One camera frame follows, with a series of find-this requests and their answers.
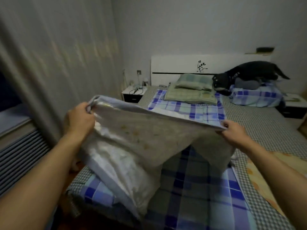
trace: gray checkered bedsheet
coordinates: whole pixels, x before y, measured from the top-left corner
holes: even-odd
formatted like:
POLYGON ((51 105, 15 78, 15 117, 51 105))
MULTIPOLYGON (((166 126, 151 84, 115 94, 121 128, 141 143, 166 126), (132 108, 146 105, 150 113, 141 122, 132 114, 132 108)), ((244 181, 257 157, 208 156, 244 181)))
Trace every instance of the gray checkered bedsheet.
MULTIPOLYGON (((140 100, 139 105, 147 107, 156 90, 157 87, 150 87, 140 100)), ((237 106, 231 104, 228 97, 223 97, 223 105, 227 118, 244 125, 248 134, 267 150, 287 152, 307 159, 307 141, 288 124, 275 108, 237 106)), ((272 208, 252 186, 246 173, 246 155, 239 150, 236 150, 236 154, 239 157, 239 160, 235 162, 236 173, 251 207, 257 227, 259 229, 294 229, 289 221, 272 208)), ((71 211, 74 216, 79 215, 85 208, 94 208, 99 212, 99 208, 85 204, 80 197, 74 195, 80 193, 84 183, 91 175, 91 171, 86 166, 68 188, 71 211)))

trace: gray wall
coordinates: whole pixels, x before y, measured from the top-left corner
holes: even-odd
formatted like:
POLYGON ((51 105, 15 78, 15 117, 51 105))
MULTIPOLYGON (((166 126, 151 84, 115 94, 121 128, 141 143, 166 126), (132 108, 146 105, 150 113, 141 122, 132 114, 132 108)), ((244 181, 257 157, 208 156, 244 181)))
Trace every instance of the gray wall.
POLYGON ((272 61, 307 86, 307 0, 112 0, 127 81, 150 77, 152 55, 255 52, 275 46, 272 61))

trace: curtain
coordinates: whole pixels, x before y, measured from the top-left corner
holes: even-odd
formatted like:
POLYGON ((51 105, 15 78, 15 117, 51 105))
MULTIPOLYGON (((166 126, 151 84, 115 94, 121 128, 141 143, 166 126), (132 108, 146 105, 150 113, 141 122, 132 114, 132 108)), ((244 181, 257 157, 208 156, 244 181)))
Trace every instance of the curtain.
POLYGON ((110 0, 1 0, 0 62, 53 144, 69 109, 124 89, 110 0))

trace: white nightstand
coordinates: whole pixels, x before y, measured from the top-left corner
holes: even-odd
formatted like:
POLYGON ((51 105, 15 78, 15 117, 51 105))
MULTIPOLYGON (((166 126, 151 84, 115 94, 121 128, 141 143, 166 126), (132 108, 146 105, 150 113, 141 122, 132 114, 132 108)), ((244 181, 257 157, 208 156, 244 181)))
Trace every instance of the white nightstand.
POLYGON ((136 88, 133 88, 133 86, 130 85, 122 92, 122 98, 125 102, 138 103, 147 91, 147 86, 143 86, 143 89, 142 86, 140 86, 137 91, 135 89, 136 88))
POLYGON ((298 94, 287 93, 285 102, 281 102, 276 109, 298 129, 307 116, 307 101, 298 94))

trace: black drawer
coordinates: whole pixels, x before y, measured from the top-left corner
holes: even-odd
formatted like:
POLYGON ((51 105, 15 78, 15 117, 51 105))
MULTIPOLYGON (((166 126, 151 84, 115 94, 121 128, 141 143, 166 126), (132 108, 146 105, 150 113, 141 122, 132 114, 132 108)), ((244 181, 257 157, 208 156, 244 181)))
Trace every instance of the black drawer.
POLYGON ((133 102, 133 103, 138 103, 143 97, 143 95, 137 95, 137 94, 123 94, 123 96, 125 102, 133 102))
POLYGON ((302 119, 307 112, 307 108, 303 107, 292 107, 292 106, 283 107, 282 105, 279 105, 276 107, 276 109, 285 118, 292 118, 292 119, 302 119))

